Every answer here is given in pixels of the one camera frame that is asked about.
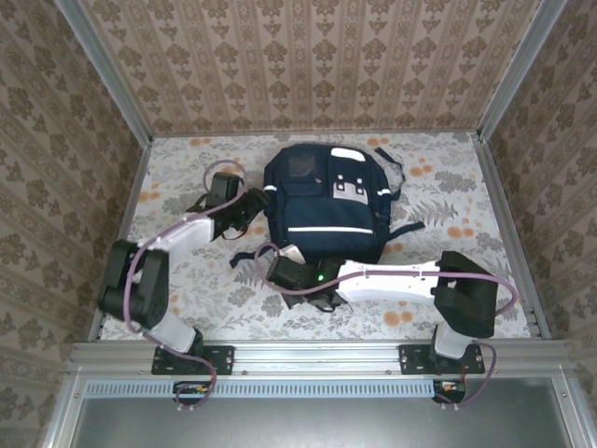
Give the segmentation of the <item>aluminium frame post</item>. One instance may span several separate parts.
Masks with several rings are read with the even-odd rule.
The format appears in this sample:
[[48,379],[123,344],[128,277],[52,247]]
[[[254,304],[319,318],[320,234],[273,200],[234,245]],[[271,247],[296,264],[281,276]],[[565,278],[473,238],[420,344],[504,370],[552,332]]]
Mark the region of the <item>aluminium frame post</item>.
[[481,142],[488,141],[528,75],[567,0],[541,0],[520,44],[477,127]]
[[134,101],[130,89],[120,75],[114,58],[108,54],[106,46],[91,23],[84,7],[79,0],[55,0],[55,2],[140,147],[143,150],[148,149],[151,146],[152,132]]

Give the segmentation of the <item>aluminium table side rail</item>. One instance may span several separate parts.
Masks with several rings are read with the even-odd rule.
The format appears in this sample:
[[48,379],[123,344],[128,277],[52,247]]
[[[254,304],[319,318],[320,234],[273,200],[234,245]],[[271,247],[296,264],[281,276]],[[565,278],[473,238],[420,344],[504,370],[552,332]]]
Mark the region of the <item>aluminium table side rail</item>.
[[[124,238],[129,234],[136,204],[138,202],[140,191],[143,186],[144,178],[146,175],[151,155],[151,148],[152,140],[149,140],[149,144],[145,146],[141,151],[141,157],[135,172],[134,180],[132,182],[129,199],[126,203],[126,207],[124,209],[122,220],[119,226],[118,238]],[[87,339],[88,342],[95,342],[98,339],[98,335],[101,332],[103,322],[104,313],[99,308],[97,308],[95,310],[93,320],[91,322],[90,331]]]
[[485,140],[481,139],[476,133],[472,133],[471,137],[529,330],[533,337],[549,340],[551,333],[548,322],[523,253],[521,241],[507,203],[507,196],[493,161],[493,155]]

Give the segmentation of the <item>aluminium mounting rail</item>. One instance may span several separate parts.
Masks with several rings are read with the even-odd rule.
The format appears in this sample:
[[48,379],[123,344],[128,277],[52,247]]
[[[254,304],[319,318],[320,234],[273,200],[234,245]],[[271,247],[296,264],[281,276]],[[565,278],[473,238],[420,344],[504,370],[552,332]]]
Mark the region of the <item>aluminium mounting rail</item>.
[[[400,373],[400,350],[414,340],[393,341],[232,341],[232,375],[282,377],[383,377]],[[572,369],[564,342],[497,339],[498,378],[551,377]],[[77,343],[67,373],[92,377],[148,377],[155,345],[142,341]]]

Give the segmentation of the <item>navy blue backpack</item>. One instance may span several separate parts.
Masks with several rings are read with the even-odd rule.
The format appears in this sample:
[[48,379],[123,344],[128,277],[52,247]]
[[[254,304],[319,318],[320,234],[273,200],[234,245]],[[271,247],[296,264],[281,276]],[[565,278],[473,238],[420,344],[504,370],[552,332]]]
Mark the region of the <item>navy blue backpack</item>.
[[281,149],[266,165],[264,210],[271,242],[295,245],[309,262],[351,259],[376,263],[387,243],[423,229],[422,222],[391,227],[399,189],[390,188],[375,154],[353,147],[301,143]]

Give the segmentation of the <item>floral tablecloth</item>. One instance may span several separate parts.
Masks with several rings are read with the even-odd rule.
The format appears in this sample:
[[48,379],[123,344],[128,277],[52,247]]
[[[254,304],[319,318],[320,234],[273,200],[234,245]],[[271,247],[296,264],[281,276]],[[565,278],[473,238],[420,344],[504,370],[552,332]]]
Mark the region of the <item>floral tablecloth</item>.
[[[168,137],[151,148],[139,184],[129,236],[150,237],[177,221],[203,193],[206,168],[245,174],[260,187],[266,164],[284,147],[326,143],[360,148],[385,171],[401,195],[392,224],[420,221],[423,228],[402,235],[383,251],[385,264],[437,259],[453,250],[489,273],[514,281],[496,221],[492,196],[471,133],[272,134],[218,137]],[[190,252],[170,276],[170,311],[215,340],[390,340],[425,339],[439,320],[429,305],[404,301],[366,301],[326,314],[308,304],[288,308],[282,296],[265,287],[252,261],[231,267],[239,252],[269,238],[267,221],[257,217],[246,235],[225,238]]]

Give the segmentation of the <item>aluminium table end rail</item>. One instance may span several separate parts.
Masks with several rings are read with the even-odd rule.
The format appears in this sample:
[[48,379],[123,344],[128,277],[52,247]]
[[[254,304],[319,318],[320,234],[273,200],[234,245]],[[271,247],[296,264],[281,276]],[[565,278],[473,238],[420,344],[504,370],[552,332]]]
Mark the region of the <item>aluminium table end rail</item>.
[[257,135],[332,135],[332,134],[403,134],[403,133],[472,133],[477,135],[479,131],[474,128],[437,128],[437,129],[359,129],[359,130],[278,130],[278,131],[248,131],[248,132],[195,132],[195,133],[155,133],[152,138],[192,138],[192,137],[240,137]]

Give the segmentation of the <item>small wired connector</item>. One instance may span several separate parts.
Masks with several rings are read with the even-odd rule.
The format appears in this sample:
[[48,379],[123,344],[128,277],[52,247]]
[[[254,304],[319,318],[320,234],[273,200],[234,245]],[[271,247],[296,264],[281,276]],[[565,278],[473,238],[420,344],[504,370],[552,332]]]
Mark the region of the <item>small wired connector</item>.
[[210,394],[210,381],[180,381],[173,384],[173,400],[179,408],[195,408]]
[[459,404],[465,399],[464,381],[434,381],[432,400],[439,404]]

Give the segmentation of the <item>grey metal panel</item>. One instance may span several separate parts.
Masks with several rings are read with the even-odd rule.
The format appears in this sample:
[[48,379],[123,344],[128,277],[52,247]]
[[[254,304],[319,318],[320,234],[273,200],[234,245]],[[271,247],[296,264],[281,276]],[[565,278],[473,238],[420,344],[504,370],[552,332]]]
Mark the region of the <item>grey metal panel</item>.
[[426,399],[92,399],[73,448],[572,448],[545,395],[458,411]]

